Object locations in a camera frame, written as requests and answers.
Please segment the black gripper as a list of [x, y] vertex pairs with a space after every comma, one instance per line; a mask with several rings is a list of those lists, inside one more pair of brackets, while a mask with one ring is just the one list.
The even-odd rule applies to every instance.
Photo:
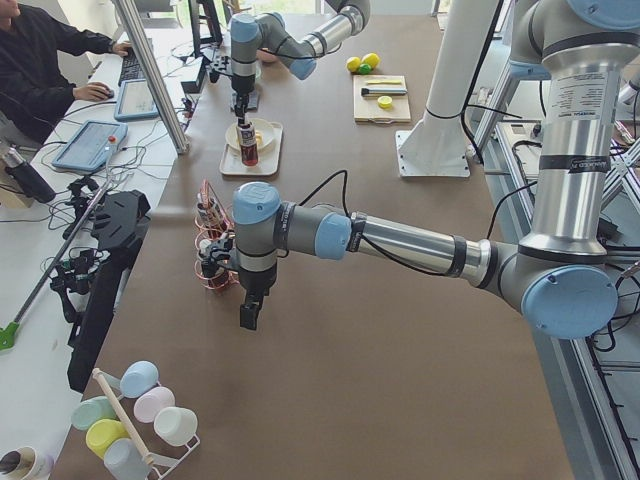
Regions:
[[269, 295], [277, 278], [277, 251], [247, 254], [236, 246], [234, 238], [229, 237], [215, 243], [213, 256], [219, 266], [237, 274], [245, 290], [240, 305], [240, 326], [256, 330], [264, 297]]
[[216, 83], [221, 77], [231, 80], [237, 126], [249, 125], [247, 110], [253, 92], [253, 64], [238, 62], [227, 55], [215, 54], [209, 63], [209, 80]]

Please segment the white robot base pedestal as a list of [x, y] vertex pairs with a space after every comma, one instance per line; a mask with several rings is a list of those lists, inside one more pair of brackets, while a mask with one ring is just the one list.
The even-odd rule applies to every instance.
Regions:
[[402, 177], [470, 176], [464, 109], [502, 5], [497, 0], [451, 3], [424, 115], [412, 130], [396, 133]]

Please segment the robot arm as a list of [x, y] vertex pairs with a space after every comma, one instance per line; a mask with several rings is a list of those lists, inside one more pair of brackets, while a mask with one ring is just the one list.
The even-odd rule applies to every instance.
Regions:
[[618, 306], [597, 227], [621, 71], [638, 52], [635, 1], [517, 3], [511, 62], [546, 71], [550, 97], [533, 223], [515, 245], [311, 208], [283, 201], [268, 183], [249, 182], [234, 193], [233, 230], [201, 246], [202, 267], [237, 273], [246, 292], [240, 323], [251, 330], [276, 280], [280, 252], [332, 260], [363, 252], [427, 275], [465, 279], [549, 336], [590, 336]]
[[237, 123], [247, 122], [246, 112], [256, 80], [257, 53], [266, 49], [276, 56], [296, 78], [308, 78], [317, 60], [356, 36], [367, 26], [371, 8], [368, 0], [330, 1], [335, 15], [297, 40], [287, 30], [278, 13], [253, 16], [235, 14], [230, 20], [231, 87], [236, 94], [234, 113]]

